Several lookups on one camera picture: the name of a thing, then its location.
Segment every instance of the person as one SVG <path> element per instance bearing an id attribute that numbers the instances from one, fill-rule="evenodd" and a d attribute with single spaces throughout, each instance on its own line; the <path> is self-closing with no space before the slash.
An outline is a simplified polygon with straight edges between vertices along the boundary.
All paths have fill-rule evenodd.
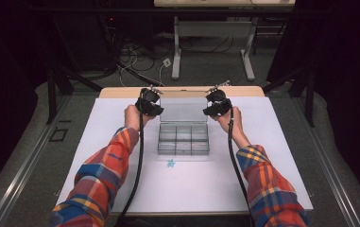
<path id="1" fill-rule="evenodd" d="M 139 115 L 134 105 L 128 105 L 125 126 L 81 166 L 67 200 L 53 209 L 50 226 L 104 225 L 126 179 L 129 156 L 139 140 Z M 151 119 L 153 116 L 143 115 L 144 126 Z M 212 119 L 229 132 L 230 111 Z M 256 226 L 306 226 L 308 216 L 298 203 L 295 189 L 270 163 L 264 148 L 250 143 L 237 107 L 233 107 L 232 140 L 239 147 L 236 157 L 249 182 L 248 201 Z"/>

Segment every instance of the gray floor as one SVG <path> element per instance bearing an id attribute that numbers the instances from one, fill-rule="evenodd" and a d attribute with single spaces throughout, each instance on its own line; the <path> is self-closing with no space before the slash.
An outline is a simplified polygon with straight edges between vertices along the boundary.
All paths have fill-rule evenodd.
<path id="1" fill-rule="evenodd" d="M 190 47 L 197 50 L 211 50 L 223 39 L 191 38 L 182 41 L 183 50 Z M 242 66 L 239 49 L 245 47 L 241 40 L 234 40 L 231 48 L 224 53 L 187 53 L 182 52 L 180 79 L 172 80 L 169 68 L 162 70 L 162 82 L 167 86 L 214 85 L 229 79 L 233 85 L 266 84 L 266 75 L 275 54 L 279 39 L 260 37 L 257 55 L 251 58 L 256 80 L 247 81 Z M 225 49 L 231 39 L 221 46 Z M 141 72 L 155 80 L 159 80 L 159 70 L 162 61 L 169 58 L 172 61 L 172 50 L 167 49 L 170 43 L 156 47 L 156 52 L 168 54 L 155 61 L 151 69 Z M 152 65 L 149 58 L 138 53 L 138 61 L 134 66 L 138 69 Z M 118 73 L 95 81 L 102 86 L 147 86 L 144 82 L 130 76 L 128 73 Z M 12 209 L 8 210 L 2 225 L 6 226 L 46 226 L 51 209 L 57 196 L 56 190 L 62 188 L 66 174 L 74 157 L 79 139 L 85 128 L 94 99 L 98 93 L 92 92 L 86 86 L 73 82 L 76 92 L 73 96 L 62 97 L 66 100 L 63 110 L 53 127 L 67 130 L 63 142 L 46 142 L 40 152 L 36 165 L 25 181 L 25 187 Z M 310 213 L 311 226 L 359 226 L 360 223 L 350 223 L 348 214 L 341 209 L 342 203 L 329 183 L 329 177 L 323 168 L 318 150 L 324 149 L 335 170 L 335 175 L 345 190 L 358 220 L 360 220 L 360 185 L 354 178 L 348 166 L 340 157 L 334 145 L 333 132 L 326 112 L 326 103 L 320 97 L 315 97 L 314 119 L 316 127 L 311 129 L 301 116 L 300 102 L 303 98 L 289 98 L 285 84 L 283 87 L 267 94 L 283 128 L 283 133 L 291 148 L 300 175 L 306 188 L 313 193 L 311 198 L 315 209 Z M 47 90 L 45 84 L 37 89 L 39 96 L 37 109 L 29 123 L 21 141 L 11 154 L 8 163 L 0 174 L 0 201 L 6 194 L 10 184 L 20 171 L 22 165 L 34 150 L 39 147 L 40 138 L 45 130 L 47 120 Z M 245 217 L 192 217 L 192 218 L 132 218 L 132 226 L 248 226 Z"/>

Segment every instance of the shirt sleeve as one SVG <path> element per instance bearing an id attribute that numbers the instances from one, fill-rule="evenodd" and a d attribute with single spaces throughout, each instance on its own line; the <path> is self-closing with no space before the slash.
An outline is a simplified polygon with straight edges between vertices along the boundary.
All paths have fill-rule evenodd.
<path id="1" fill-rule="evenodd" d="M 241 148 L 236 157 L 248 181 L 248 201 L 256 226 L 307 226 L 307 212 L 291 183 L 268 160 L 265 149 Z"/>
<path id="2" fill-rule="evenodd" d="M 103 226 L 127 177 L 129 156 L 138 140 L 138 131 L 121 128 L 106 147 L 85 161 L 67 200 L 53 209 L 50 226 Z"/>

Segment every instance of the white table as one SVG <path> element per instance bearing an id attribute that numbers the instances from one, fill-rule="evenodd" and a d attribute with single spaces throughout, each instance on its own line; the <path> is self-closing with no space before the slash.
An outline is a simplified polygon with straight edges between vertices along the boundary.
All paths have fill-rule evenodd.
<path id="1" fill-rule="evenodd" d="M 154 0 L 155 7 L 163 8 L 292 8 L 295 0 Z M 179 21 L 174 18 L 175 54 L 172 79 L 180 78 L 180 36 L 215 36 L 247 37 L 246 47 L 241 50 L 241 57 L 248 80 L 254 80 L 249 54 L 257 27 L 257 18 L 248 22 L 194 22 Z"/>
<path id="2" fill-rule="evenodd" d="M 252 92 L 246 91 L 246 94 L 252 96 L 230 96 L 233 105 L 238 106 L 243 113 L 244 129 L 249 140 L 266 148 L 273 165 L 294 185 L 300 204 L 305 209 L 312 210 L 312 203 L 271 103 L 267 97 L 260 96 L 262 93 L 257 91 L 256 87 L 251 88 Z M 226 88 L 228 96 L 237 94 L 227 92 L 229 89 L 234 91 L 239 88 Z M 116 96 L 126 97 L 98 98 L 95 101 L 58 203 L 64 201 L 73 188 L 74 177 L 81 164 L 96 151 L 105 147 L 115 130 L 123 126 L 123 110 L 130 103 L 135 103 L 137 95 L 128 97 L 127 93 L 123 93 Z M 159 117 L 147 123 L 144 164 L 136 195 L 128 210 L 129 216 L 237 215 L 249 212 L 231 164 L 227 134 L 210 117 L 207 123 L 210 154 L 198 157 L 158 155 Z M 129 158 L 129 174 L 118 192 L 112 210 L 113 215 L 118 215 L 123 210 L 129 198 L 138 157 L 139 144 Z M 167 165 L 171 159 L 175 162 L 173 167 Z"/>

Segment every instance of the desk leg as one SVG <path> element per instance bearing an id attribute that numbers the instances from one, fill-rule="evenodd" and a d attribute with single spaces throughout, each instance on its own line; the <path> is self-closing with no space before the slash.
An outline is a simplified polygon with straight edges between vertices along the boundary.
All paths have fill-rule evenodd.
<path id="1" fill-rule="evenodd" d="M 179 18 L 174 17 L 174 62 L 172 79 L 180 78 L 180 34 L 179 34 Z"/>
<path id="2" fill-rule="evenodd" d="M 245 72 L 247 73 L 247 78 L 249 81 L 255 80 L 252 65 L 250 64 L 249 55 L 250 55 L 251 45 L 253 42 L 256 26 L 257 26 L 257 18 L 252 18 L 250 27 L 249 27 L 249 31 L 248 31 L 247 46 L 245 49 L 241 50 L 242 61 L 244 63 Z"/>

